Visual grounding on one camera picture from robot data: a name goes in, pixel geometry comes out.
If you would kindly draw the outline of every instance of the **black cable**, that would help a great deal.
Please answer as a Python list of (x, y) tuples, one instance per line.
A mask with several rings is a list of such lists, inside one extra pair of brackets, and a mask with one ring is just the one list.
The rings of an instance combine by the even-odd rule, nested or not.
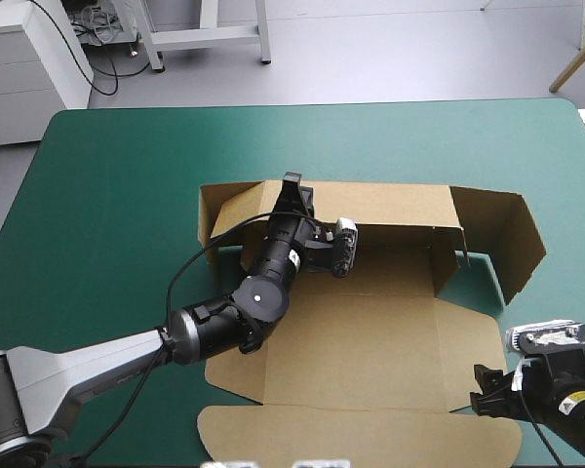
[[(84, 24), (80, 24), (76, 21), (73, 21), (71, 23), (72, 26), (76, 26), (76, 27), (80, 27), (82, 28), (82, 30), (78, 31), (78, 36), (82, 35), (82, 34), (92, 34), (95, 33), (95, 31), (93, 31), (91, 28), (85, 26)], [(99, 41), (99, 46), (105, 47), (105, 45)], [(141, 74), (143, 71), (145, 71), (147, 69), (147, 67), (149, 66), (149, 62), (146, 63), (142, 68), (140, 68), (137, 71), (131, 72), (131, 73), (109, 73), (107, 71), (104, 70), (100, 70), (99, 68), (97, 68), (96, 66), (93, 66), (92, 63), (89, 63), (89, 66), (95, 70), (97, 73), (100, 73), (102, 75), (106, 75), (106, 76), (111, 76), (111, 77), (117, 77), (117, 78), (130, 78), (131, 76), (137, 76), (139, 74)]]
[(559, 468), (565, 468), (565, 466), (562, 463), (561, 459), (559, 458), (559, 456), (555, 452), (555, 449), (553, 448), (553, 446), (550, 445), (550, 442), (548, 442), (548, 439), (546, 439), (546, 436), (544, 435), (544, 433), (542, 432), (542, 430), (539, 428), (539, 426), (535, 422), (535, 419), (533, 418), (533, 415), (530, 413), (530, 410), (528, 409), (528, 406), (527, 406), (527, 400), (525, 400), (525, 395), (523, 394), (523, 391), (522, 390), (518, 390), (518, 395), (520, 395), (520, 400), (523, 403), (523, 408), (525, 409), (526, 417), (528, 418), (528, 421), (533, 426), (533, 429), (535, 429), (535, 432), (537, 433), (537, 435), (539, 436), (539, 438), (541, 439), (541, 441), (544, 443), (544, 446), (546, 446), (546, 449), (548, 449), (548, 451), (550, 452), (550, 454), (552, 455), (552, 457), (555, 458), (555, 462), (557, 463), (557, 465), (559, 466)]
[[(171, 327), (171, 316), (172, 316), (171, 296), (172, 296), (173, 288), (176, 285), (177, 280), (179, 280), (179, 278), (186, 271), (186, 269), (191, 265), (191, 263), (193, 263), (195, 260), (197, 260), (200, 256), (202, 256), (209, 249), (211, 249), (212, 247), (219, 244), (225, 238), (238, 232), (240, 229), (244, 228), (248, 224), (251, 224), (254, 221), (257, 221), (263, 217), (267, 217), (267, 216), (271, 216), (271, 215), (288, 215), (288, 216), (302, 217), (305, 219), (309, 219), (310, 221), (328, 229), (328, 227), (322, 221), (319, 221), (318, 219), (316, 219), (312, 216), (309, 216), (307, 214), (294, 213), (294, 212), (269, 212), (269, 213), (262, 213), (262, 214), (257, 214), (257, 215), (252, 216), (252, 217), (248, 217), (244, 221), (239, 222), (238, 224), (231, 227), (230, 229), (228, 229), (224, 233), (220, 234), (219, 236), (212, 238), (211, 241), (204, 248), (202, 248), (200, 251), (195, 253), (193, 256), (191, 256), (188, 260), (186, 260), (184, 262), (184, 264), (175, 273), (174, 277), (172, 278), (172, 280), (169, 284), (169, 287), (167, 289), (167, 304), (166, 304), (166, 307), (167, 307), (167, 334), (170, 334), (170, 327)], [(152, 358), (152, 360), (148, 364), (147, 369), (143, 373), (142, 378), (138, 382), (138, 385), (136, 386), (135, 390), (133, 391), (130, 398), (128, 399), (128, 402), (125, 404), (124, 408), (122, 409), (121, 413), (119, 414), (119, 417), (117, 417), (115, 422), (113, 422), (113, 424), (106, 430), (106, 432), (104, 432), (104, 434), (99, 439), (97, 439), (97, 441), (95, 441), (91, 445), (91, 447), (80, 458), (78, 458), (78, 460), (76, 461), (76, 465), (75, 465), (76, 468), (85, 468), (87, 460), (91, 457), (91, 455), (93, 455), (106, 442), (106, 440), (108, 440), (108, 438), (113, 434), (113, 432), (115, 432), (117, 430), (117, 428), (122, 424), (122, 422), (124, 422), (124, 419), (126, 419), (126, 416), (128, 415), (128, 413), (132, 409), (133, 404), (137, 400), (138, 394), (140, 393), (141, 389), (143, 388), (143, 385), (145, 385), (147, 378), (149, 377), (152, 370), (154, 369), (154, 366), (156, 365), (156, 363), (158, 362), (158, 360), (162, 356), (164, 350), (165, 350), (164, 345), (162, 345), (158, 349), (158, 351), (156, 352), (156, 354), (154, 355), (154, 357)]]
[(65, 46), (67, 46), (67, 49), (69, 50), (69, 53), (71, 54), (71, 57), (74, 59), (74, 62), (76, 63), (76, 66), (78, 67), (78, 70), (80, 70), (80, 74), (82, 74), (82, 76), (85, 78), (85, 80), (87, 81), (87, 83), (89, 83), (89, 85), (91, 85), (91, 87), (94, 90), (96, 90), (98, 93), (100, 93), (101, 95), (113, 96), (113, 95), (117, 94), (117, 92), (119, 91), (119, 78), (116, 76), (117, 75), (117, 69), (115, 68), (115, 62), (113, 61), (113, 59), (110, 56), (110, 54), (108, 53), (108, 51), (106, 51), (106, 49), (104, 48), (104, 51), (106, 52), (106, 55), (108, 56), (108, 60), (110, 61), (110, 66), (113, 69), (113, 72), (115, 73), (115, 87), (113, 88), (113, 91), (111, 91), (111, 92), (107, 92), (107, 91), (101, 90), (96, 85), (94, 85), (94, 82), (93, 81), (91, 81), (89, 79), (89, 77), (85, 73), (85, 70), (82, 69), (82, 66), (80, 65), (80, 62), (78, 61), (78, 58), (76, 58), (76, 55), (74, 54), (74, 51), (71, 49), (71, 46), (69, 45), (69, 42), (67, 41), (67, 38), (63, 34), (62, 30), (60, 29), (59, 25), (57, 24), (57, 22), (55, 21), (55, 19), (52, 17), (52, 15), (50, 15), (50, 13), (48, 13), (48, 10), (46, 10), (42, 5), (40, 5), (37, 2), (37, 0), (29, 0), (29, 2), (32, 3), (32, 4), (34, 4), (39, 10), (41, 10), (46, 15), (46, 17), (48, 17), (48, 19), (52, 22), (52, 24), (54, 25), (54, 27), (57, 29), (58, 34), (60, 34), (60, 37), (61, 37), (62, 41), (65, 43)]
[(139, 70), (133, 72), (133, 73), (118, 73), (118, 74), (113, 74), (113, 73), (108, 73), (107, 71), (104, 70), (100, 70), (99, 68), (93, 66), (92, 64), (90, 64), (91, 68), (93, 70), (95, 70), (97, 73), (100, 73), (102, 75), (106, 75), (106, 76), (116, 76), (117, 78), (130, 78), (131, 76), (137, 76), (140, 75), (143, 71), (145, 71), (147, 69), (147, 67), (149, 66), (149, 62), (146, 63), (143, 68), (140, 68)]
[(156, 351), (156, 354), (154, 355), (149, 365), (147, 366), (147, 369), (143, 373), (143, 377), (140, 378), (138, 385), (136, 386), (135, 390), (130, 396), (130, 399), (122, 409), (121, 413), (119, 414), (119, 417), (117, 417), (115, 422), (113, 422), (113, 424), (106, 430), (106, 432), (104, 432), (104, 434), (99, 439), (97, 439), (97, 441), (81, 457), (78, 458), (78, 460), (76, 461), (77, 468), (85, 468), (87, 466), (87, 460), (91, 457), (91, 455), (93, 455), (96, 452), (96, 450), (98, 450), (102, 446), (102, 444), (106, 442), (106, 440), (112, 435), (112, 433), (115, 432), (115, 430), (117, 430), (121, 423), (124, 422), (124, 419), (126, 419), (126, 416), (128, 415), (128, 413), (133, 407), (133, 404), (137, 400), (138, 394), (142, 390), (143, 385), (145, 385), (147, 377), (149, 377), (149, 375), (152, 373), (154, 366), (162, 356), (164, 349), (165, 346), (163, 345), (161, 345), (161, 347), (158, 348), (158, 351)]

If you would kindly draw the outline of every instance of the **green table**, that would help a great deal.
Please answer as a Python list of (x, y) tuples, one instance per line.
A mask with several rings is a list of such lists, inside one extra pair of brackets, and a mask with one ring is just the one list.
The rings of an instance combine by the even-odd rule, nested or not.
[[(585, 321), (585, 128), (568, 101), (70, 111), (53, 120), (0, 233), (0, 348), (62, 351), (161, 323), (167, 283), (198, 249), (199, 186), (285, 171), (520, 192), (548, 249), (525, 291), (503, 309), (480, 260), (442, 297), (492, 314), (502, 329)], [(215, 292), (201, 262), (175, 304)], [(200, 409), (250, 404), (209, 386), (203, 369), (155, 372), (93, 462), (203, 460)], [(57, 449), (86, 447), (131, 389), (89, 403)], [(581, 461), (554, 444), (566, 462)], [(518, 464), (551, 461), (525, 426)]]

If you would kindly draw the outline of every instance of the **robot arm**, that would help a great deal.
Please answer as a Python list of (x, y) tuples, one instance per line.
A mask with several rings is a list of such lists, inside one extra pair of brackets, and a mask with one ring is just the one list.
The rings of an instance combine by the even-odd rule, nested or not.
[(0, 467), (43, 466), (52, 438), (66, 438), (79, 409), (149, 366), (188, 365), (228, 349), (251, 353), (289, 308), (301, 268), (345, 277), (357, 228), (340, 219), (332, 233), (312, 218), (312, 189), (287, 173), (249, 275), (231, 294), (183, 307), (159, 330), (54, 354), (28, 347), (0, 351)]
[(482, 389), (470, 394), (475, 413), (544, 424), (585, 456), (585, 325), (515, 327), (505, 341), (521, 361), (508, 374), (475, 366)]

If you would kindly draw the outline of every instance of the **open cardboard box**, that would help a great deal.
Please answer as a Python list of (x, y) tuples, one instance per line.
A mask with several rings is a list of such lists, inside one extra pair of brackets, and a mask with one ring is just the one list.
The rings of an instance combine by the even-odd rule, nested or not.
[[(318, 219), (358, 224), (355, 267), (342, 280), (301, 273), (258, 352), (208, 361), (209, 383), (262, 403), (205, 408), (198, 425), (209, 454), (263, 468), (313, 458), (355, 468), (510, 466), (517, 423), (450, 413), (470, 405), (474, 364), (506, 370), (498, 325), (435, 295), (458, 268), (455, 250), (489, 254), (506, 303), (522, 290), (545, 255), (525, 200), (447, 185), (302, 184), (314, 187)], [(280, 188), (203, 186), (201, 242), (272, 210)], [(245, 246), (244, 264), (264, 227), (231, 239)]]

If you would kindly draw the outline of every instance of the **yellow label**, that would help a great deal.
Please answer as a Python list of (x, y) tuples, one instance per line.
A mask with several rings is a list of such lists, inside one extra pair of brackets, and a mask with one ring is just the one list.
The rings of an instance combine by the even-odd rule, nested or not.
[(571, 393), (567, 396), (567, 398), (574, 400), (576, 403), (581, 403), (583, 400), (585, 400), (585, 390)]
[(585, 390), (570, 393), (568, 396), (564, 398), (562, 403), (559, 405), (559, 411), (561, 411), (565, 415), (569, 415), (579, 403), (584, 401)]

